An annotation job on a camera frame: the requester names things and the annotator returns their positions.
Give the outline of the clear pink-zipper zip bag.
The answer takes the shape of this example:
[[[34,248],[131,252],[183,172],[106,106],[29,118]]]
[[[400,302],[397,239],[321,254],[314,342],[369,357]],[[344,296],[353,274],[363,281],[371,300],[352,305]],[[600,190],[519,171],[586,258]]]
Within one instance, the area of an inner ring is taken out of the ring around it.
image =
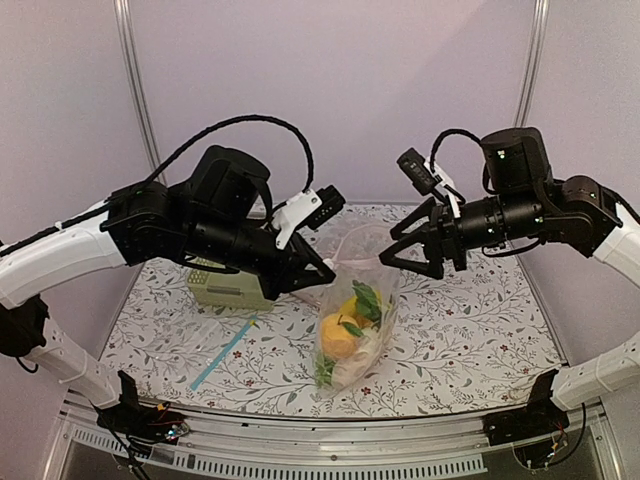
[[[323,397],[364,377],[390,342],[400,275],[379,259],[390,243],[382,221],[362,216],[341,221],[318,239],[316,250],[336,278],[295,297],[317,309],[312,364]]]

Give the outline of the green toy grapes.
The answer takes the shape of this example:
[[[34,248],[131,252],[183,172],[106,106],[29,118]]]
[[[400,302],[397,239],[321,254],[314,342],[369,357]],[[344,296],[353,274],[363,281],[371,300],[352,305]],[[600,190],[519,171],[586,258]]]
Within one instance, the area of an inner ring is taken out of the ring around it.
[[[333,382],[333,372],[337,361],[331,357],[317,352],[314,356],[314,379],[315,384],[320,389],[335,389]]]

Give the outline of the yellow toy lemon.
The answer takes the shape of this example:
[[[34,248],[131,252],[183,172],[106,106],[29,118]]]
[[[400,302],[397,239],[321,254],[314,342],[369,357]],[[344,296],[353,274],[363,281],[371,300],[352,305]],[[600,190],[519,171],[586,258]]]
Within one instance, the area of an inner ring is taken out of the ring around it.
[[[353,296],[346,301],[339,308],[338,312],[356,319],[366,319],[371,322],[378,322],[382,317],[381,308],[377,300],[361,300],[357,296]]]

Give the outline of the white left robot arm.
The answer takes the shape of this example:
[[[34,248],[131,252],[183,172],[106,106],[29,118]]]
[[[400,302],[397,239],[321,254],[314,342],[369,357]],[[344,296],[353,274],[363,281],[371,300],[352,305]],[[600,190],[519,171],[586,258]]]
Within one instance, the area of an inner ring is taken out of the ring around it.
[[[332,186],[305,187],[280,206],[269,170],[237,149],[213,146],[172,186],[154,179],[113,192],[78,217],[1,250],[1,350],[47,370],[128,434],[148,426],[135,382],[99,362],[66,334],[59,313],[85,313],[93,296],[55,300],[91,274],[153,259],[219,275],[248,273],[264,298],[328,284],[334,272],[301,236],[335,215]]]

